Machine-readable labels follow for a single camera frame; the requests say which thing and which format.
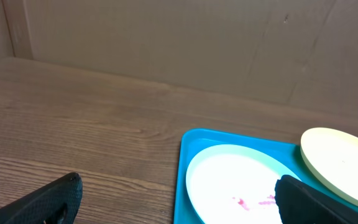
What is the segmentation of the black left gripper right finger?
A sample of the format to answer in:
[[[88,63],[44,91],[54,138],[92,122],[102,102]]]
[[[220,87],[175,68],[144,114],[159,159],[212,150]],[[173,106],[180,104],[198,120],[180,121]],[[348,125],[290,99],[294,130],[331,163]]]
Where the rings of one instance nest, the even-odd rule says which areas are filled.
[[[283,175],[275,184],[275,201],[283,224],[358,224],[358,212]]]

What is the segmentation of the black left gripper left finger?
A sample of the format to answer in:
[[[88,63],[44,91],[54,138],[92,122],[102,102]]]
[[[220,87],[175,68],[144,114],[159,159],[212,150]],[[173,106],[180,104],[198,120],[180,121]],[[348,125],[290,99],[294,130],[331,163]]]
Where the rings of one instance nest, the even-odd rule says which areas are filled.
[[[82,195],[82,179],[71,172],[0,208],[0,224],[73,224]]]

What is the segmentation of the yellow plate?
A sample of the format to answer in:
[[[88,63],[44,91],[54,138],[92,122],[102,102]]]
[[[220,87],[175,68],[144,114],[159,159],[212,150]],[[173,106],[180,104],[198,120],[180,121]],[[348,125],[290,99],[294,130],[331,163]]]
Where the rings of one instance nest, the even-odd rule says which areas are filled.
[[[331,128],[311,128],[301,135],[301,156],[330,191],[358,206],[358,137]]]

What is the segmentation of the light blue plate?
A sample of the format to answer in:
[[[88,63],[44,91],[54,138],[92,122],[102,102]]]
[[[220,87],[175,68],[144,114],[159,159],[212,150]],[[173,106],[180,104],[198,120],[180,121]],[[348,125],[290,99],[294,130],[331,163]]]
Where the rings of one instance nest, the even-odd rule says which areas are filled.
[[[186,171],[190,202],[205,224],[281,223],[275,184],[294,173],[255,149],[220,144],[203,149]]]

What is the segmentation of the teal plastic tray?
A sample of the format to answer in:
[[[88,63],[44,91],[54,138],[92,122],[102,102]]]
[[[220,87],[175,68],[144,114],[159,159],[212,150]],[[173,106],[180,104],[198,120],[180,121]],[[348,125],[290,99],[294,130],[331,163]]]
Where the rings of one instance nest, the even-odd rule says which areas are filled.
[[[185,184],[186,170],[197,153],[207,147],[219,144],[235,144],[263,152],[287,166],[306,184],[358,212],[358,206],[331,192],[312,174],[301,157],[299,145],[225,133],[212,129],[196,128],[187,131],[181,139],[173,224],[203,223],[197,216],[187,194]]]

